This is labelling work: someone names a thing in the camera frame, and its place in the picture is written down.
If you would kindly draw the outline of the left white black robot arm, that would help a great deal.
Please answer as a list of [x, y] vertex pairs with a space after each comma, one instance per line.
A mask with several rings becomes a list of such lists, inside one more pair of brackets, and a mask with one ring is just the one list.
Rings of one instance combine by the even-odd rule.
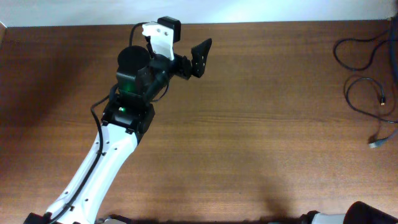
[[116, 174], [149, 129], [158, 93], [168, 89], [175, 75], [200, 78], [211, 45], [206, 39], [193, 47], [192, 59], [164, 55], [151, 43], [123, 49], [118, 55], [118, 82], [104, 98], [102, 117], [93, 117], [98, 133], [88, 155], [47, 211], [28, 214], [25, 223], [94, 223]]

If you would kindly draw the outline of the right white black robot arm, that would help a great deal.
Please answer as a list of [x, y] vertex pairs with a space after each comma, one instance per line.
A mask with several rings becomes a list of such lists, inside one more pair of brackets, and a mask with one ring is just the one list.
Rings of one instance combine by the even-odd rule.
[[310, 211], [297, 221], [299, 224], [397, 224], [397, 218], [364, 202], [357, 201], [346, 213], [325, 214]]

